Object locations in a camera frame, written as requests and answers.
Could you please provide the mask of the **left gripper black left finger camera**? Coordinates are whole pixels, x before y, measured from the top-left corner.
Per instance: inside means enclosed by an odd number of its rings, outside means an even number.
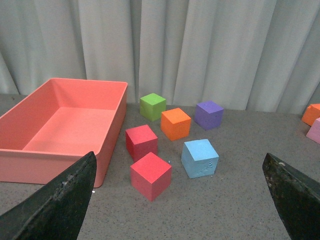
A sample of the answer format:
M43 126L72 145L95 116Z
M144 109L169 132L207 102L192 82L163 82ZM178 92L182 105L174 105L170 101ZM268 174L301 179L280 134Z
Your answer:
M75 240L92 196L97 159L91 151L0 216L2 240Z

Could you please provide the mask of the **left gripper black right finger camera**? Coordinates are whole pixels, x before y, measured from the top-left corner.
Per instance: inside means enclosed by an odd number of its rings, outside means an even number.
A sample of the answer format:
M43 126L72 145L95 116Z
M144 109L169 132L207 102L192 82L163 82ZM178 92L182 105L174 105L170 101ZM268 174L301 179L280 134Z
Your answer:
M320 238L320 183L267 153L263 174L278 215L292 240Z

